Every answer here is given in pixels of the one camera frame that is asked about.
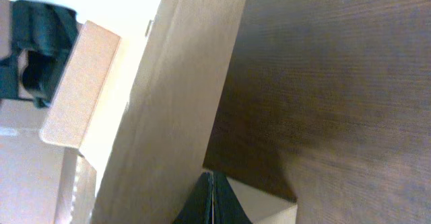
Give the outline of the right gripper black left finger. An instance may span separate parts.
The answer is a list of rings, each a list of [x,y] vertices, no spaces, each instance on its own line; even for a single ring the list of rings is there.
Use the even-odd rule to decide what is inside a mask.
[[[193,189],[173,224],[211,224],[212,223],[213,177],[204,172]]]

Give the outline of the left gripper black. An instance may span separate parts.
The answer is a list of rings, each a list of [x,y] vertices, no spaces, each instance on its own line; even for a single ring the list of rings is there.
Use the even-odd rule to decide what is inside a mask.
[[[11,4],[11,54],[1,59],[1,98],[48,108],[78,36],[77,12],[29,0]]]

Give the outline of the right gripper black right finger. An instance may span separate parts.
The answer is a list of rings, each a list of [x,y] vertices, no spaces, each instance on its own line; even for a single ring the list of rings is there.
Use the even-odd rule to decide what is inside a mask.
[[[227,177],[213,173],[213,203],[215,224],[251,224]]]

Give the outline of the brown cardboard box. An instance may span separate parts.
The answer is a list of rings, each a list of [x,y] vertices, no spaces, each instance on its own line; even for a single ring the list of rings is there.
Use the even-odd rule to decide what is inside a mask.
[[[1,101],[2,223],[171,223],[246,0],[54,0],[85,19],[48,108]]]

